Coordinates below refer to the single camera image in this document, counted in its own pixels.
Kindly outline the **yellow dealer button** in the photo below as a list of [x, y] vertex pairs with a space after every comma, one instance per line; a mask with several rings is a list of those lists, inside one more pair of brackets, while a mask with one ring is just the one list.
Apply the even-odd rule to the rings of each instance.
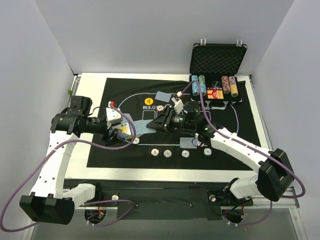
[[144, 103], [145, 103], [145, 105], [147, 105], [147, 106], [151, 106], [151, 105], [154, 103], [154, 100], [153, 100], [151, 97], [147, 97], [147, 98], [144, 100]]

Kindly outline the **grey white chip stack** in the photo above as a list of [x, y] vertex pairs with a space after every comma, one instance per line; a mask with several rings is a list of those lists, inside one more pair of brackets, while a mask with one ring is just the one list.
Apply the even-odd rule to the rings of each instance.
[[163, 152], [163, 155], [164, 155], [165, 158], [170, 158], [172, 156], [172, 152], [169, 149], [166, 149]]

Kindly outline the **red white chip stack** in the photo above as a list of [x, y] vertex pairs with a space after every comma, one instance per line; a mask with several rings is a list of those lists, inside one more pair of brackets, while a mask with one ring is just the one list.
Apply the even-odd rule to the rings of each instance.
[[156, 148], [153, 148], [150, 153], [152, 156], [158, 156], [160, 151]]

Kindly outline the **grey white single chip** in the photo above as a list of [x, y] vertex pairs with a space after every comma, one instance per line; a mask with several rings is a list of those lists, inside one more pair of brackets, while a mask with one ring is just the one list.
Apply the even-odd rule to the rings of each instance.
[[140, 143], [140, 139], [139, 138], [135, 138], [133, 141], [134, 145], [138, 145]]

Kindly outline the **blue white chip stack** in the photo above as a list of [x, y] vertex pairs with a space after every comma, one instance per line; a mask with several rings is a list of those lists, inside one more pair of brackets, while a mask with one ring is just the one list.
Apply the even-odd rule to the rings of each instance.
[[182, 156], [183, 158], [188, 158], [188, 157], [190, 156], [190, 152], [189, 152], [188, 150], [183, 150], [183, 151], [181, 152], [181, 156]]

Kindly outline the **blue playing card deck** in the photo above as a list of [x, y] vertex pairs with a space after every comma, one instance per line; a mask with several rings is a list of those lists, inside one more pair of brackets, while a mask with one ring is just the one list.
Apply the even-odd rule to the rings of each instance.
[[133, 137], [137, 136], [134, 133], [133, 126], [128, 122], [112, 125], [108, 130], [108, 133], [112, 136], [115, 136], [118, 139], [126, 139], [126, 140], [130, 140]]

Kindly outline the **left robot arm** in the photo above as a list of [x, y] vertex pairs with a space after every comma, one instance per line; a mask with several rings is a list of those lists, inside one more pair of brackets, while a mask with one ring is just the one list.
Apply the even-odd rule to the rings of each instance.
[[[101, 134], [104, 145], [85, 141], [103, 150], [122, 150], [134, 143], [138, 135], [136, 123], [110, 102], [103, 118], [90, 113], [92, 100], [72, 96], [70, 105], [56, 114], [51, 121], [48, 152], [37, 167], [38, 179], [28, 195], [20, 198], [19, 205], [33, 222], [67, 225], [75, 210], [89, 203], [99, 205], [103, 193], [96, 183], [80, 183], [65, 192], [64, 179], [72, 152], [82, 143], [81, 134]], [[125, 139], [132, 136], [129, 142]]]

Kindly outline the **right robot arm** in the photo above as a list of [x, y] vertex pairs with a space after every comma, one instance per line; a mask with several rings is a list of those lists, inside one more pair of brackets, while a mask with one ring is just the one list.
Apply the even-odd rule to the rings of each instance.
[[262, 148], [245, 141], [227, 128], [213, 124], [200, 111], [195, 101], [183, 104], [181, 99], [172, 98], [174, 106], [167, 104], [162, 112], [161, 129], [167, 133], [180, 131], [195, 137], [201, 144], [222, 151], [251, 168], [255, 175], [236, 177], [223, 189], [224, 201], [230, 205], [251, 196], [263, 196], [277, 202], [294, 178], [287, 154], [281, 150]]

